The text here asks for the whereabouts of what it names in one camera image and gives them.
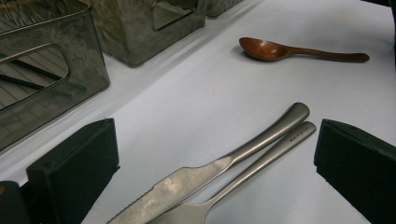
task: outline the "spoon bowl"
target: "spoon bowl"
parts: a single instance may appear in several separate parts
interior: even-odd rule
[[[344,63],[365,63],[370,60],[365,53],[334,53],[317,49],[302,49],[251,37],[240,38],[239,44],[248,55],[264,61],[277,61],[298,54]]]

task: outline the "butter knife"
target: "butter knife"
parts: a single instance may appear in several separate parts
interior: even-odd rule
[[[173,172],[110,219],[107,224],[146,224],[182,202],[230,167],[286,135],[301,124],[308,115],[309,108],[306,105],[295,103],[268,129],[233,152],[207,165],[183,167]]]

